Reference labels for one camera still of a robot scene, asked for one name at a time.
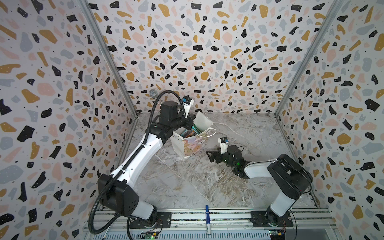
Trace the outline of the teal fruit Fox's candy bag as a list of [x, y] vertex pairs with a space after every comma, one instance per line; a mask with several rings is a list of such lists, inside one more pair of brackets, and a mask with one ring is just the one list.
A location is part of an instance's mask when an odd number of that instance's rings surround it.
[[193, 125], [190, 130], [184, 130], [180, 136], [185, 139], [185, 138], [190, 138], [194, 136], [202, 137], [205, 138], [205, 136], [202, 135], [202, 132], [195, 126]]

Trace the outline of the white paper gift bag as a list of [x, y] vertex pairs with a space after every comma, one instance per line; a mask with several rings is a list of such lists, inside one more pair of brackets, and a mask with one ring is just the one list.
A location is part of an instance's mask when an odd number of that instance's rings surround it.
[[194, 119], [193, 125], [195, 125], [205, 138], [194, 136], [190, 138], [183, 139], [180, 134], [186, 130], [180, 128], [179, 130], [173, 132], [170, 140], [172, 143], [173, 150], [181, 159], [187, 159], [192, 155], [199, 152], [207, 143], [208, 138], [214, 136], [217, 132], [213, 128], [214, 122], [211, 121], [206, 115], [198, 112], [196, 118]]

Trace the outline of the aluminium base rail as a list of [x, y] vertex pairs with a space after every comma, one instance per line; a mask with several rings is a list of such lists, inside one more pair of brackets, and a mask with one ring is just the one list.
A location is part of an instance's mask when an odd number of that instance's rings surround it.
[[261, 209], [165, 209], [153, 226], [117, 219], [104, 233], [85, 228], [83, 240], [341, 240], [326, 209], [292, 209], [276, 227], [262, 225]]

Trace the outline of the green circuit board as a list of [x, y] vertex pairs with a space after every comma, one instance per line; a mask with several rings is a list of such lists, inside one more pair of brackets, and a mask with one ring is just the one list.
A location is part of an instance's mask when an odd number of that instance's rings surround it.
[[142, 232], [139, 235], [139, 240], [157, 240], [158, 237], [159, 237], [159, 232], [153, 232], [153, 231]]

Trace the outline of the blue marker pen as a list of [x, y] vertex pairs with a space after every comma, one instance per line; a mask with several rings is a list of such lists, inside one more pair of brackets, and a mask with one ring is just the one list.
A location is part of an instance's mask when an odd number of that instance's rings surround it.
[[211, 230], [210, 209], [208, 205], [205, 206], [205, 216], [206, 216], [207, 235], [210, 236], [212, 234], [212, 230]]

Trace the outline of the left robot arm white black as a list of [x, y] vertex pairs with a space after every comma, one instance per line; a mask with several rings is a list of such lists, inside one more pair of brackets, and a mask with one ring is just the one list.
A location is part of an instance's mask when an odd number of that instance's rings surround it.
[[100, 176], [96, 206], [102, 204], [115, 211], [117, 216], [140, 218], [151, 223], [157, 219], [157, 207], [140, 200], [134, 186], [150, 159], [173, 132], [192, 128], [194, 117], [189, 115], [189, 110], [193, 104], [187, 96], [180, 103], [166, 101], [161, 104], [159, 115], [150, 116], [146, 133], [134, 152], [110, 175]]

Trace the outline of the glitter microphone on stand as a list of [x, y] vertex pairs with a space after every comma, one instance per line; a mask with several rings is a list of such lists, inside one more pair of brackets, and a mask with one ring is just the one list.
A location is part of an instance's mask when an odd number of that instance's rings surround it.
[[158, 93], [158, 91], [156, 89], [151, 89], [149, 91], [149, 95], [150, 95], [150, 97], [152, 99], [156, 100], [158, 98], [158, 96], [159, 96], [159, 93]]

